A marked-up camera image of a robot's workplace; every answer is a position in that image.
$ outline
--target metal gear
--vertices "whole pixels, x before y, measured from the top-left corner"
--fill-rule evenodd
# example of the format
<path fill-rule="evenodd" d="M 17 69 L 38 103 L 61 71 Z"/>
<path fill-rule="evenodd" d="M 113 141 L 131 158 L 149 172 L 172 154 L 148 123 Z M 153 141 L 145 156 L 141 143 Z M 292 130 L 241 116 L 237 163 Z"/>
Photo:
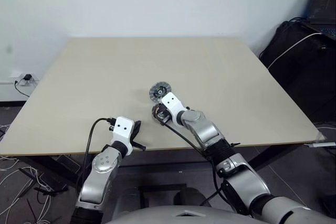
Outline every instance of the metal gear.
<path fill-rule="evenodd" d="M 159 103 L 153 106 L 152 116 L 156 122 L 167 122 L 170 119 L 170 114 L 165 110 L 165 106 Z"/>
<path fill-rule="evenodd" d="M 149 90 L 149 97 L 153 102 L 159 103 L 161 101 L 161 98 L 163 98 L 171 91 L 172 88 L 167 82 L 160 81 L 151 87 L 151 89 Z"/>

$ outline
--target silver robot arm segment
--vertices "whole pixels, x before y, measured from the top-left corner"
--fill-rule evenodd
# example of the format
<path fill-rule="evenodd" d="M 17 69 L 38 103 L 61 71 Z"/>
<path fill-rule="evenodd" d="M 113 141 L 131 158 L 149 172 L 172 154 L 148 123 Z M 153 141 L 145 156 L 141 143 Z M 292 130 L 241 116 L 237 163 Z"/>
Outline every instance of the silver robot arm segment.
<path fill-rule="evenodd" d="M 218 176 L 223 178 L 222 190 L 237 213 L 252 215 L 271 224 L 335 223 L 293 200 L 273 196 L 264 180 L 239 153 L 235 153 L 203 112 L 187 110 L 172 92 L 162 98 L 162 104 L 174 125 L 190 130 L 206 158 L 213 162 Z"/>
<path fill-rule="evenodd" d="M 140 124 L 140 121 L 134 123 L 120 116 L 110 127 L 113 130 L 111 145 L 106 145 L 93 159 L 91 173 L 80 191 L 71 224 L 100 223 L 112 181 L 117 175 L 122 159 L 132 153 L 133 145 L 145 149 L 144 146 L 133 142 Z"/>

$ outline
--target beige tabletop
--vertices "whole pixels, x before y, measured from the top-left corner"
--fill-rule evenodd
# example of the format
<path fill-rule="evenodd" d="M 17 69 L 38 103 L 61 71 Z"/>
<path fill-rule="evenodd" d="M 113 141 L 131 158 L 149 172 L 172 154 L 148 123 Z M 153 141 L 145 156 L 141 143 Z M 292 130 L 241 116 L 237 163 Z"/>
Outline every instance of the beige tabletop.
<path fill-rule="evenodd" d="M 189 147 L 151 117 L 149 88 L 168 82 L 241 146 L 314 141 L 319 131 L 241 41 L 234 38 L 77 38 L 56 58 L 0 142 L 1 155 L 83 153 L 100 117 L 141 120 L 148 150 Z M 186 130 L 181 132 L 194 143 Z M 91 152 L 109 144 L 106 122 Z"/>

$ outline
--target wall outlet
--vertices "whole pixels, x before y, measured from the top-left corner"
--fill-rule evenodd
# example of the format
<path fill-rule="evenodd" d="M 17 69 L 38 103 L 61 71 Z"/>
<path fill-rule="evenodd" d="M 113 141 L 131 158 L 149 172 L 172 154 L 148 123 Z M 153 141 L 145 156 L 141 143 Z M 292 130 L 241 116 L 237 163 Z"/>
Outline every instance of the wall outlet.
<path fill-rule="evenodd" d="M 26 81 L 26 80 L 22 80 L 20 82 L 21 79 L 23 79 L 23 77 L 26 75 L 26 74 L 31 74 L 32 75 L 32 78 L 29 80 L 29 81 Z M 11 83 L 15 83 L 15 81 L 17 82 L 20 82 L 19 85 L 20 86 L 26 86 L 26 85 L 32 85 L 34 82 L 38 81 L 36 75 L 34 73 L 28 73 L 28 72 L 15 72 L 15 73 L 12 73 L 11 76 L 8 77 L 10 82 Z"/>

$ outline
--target laptop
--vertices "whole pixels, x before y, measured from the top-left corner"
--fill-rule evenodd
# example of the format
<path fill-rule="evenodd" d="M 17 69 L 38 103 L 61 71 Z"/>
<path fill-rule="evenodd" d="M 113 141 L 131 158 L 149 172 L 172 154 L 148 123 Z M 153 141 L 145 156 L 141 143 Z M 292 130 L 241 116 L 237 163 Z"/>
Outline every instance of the laptop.
<path fill-rule="evenodd" d="M 311 0 L 304 26 L 336 40 L 336 0 Z"/>

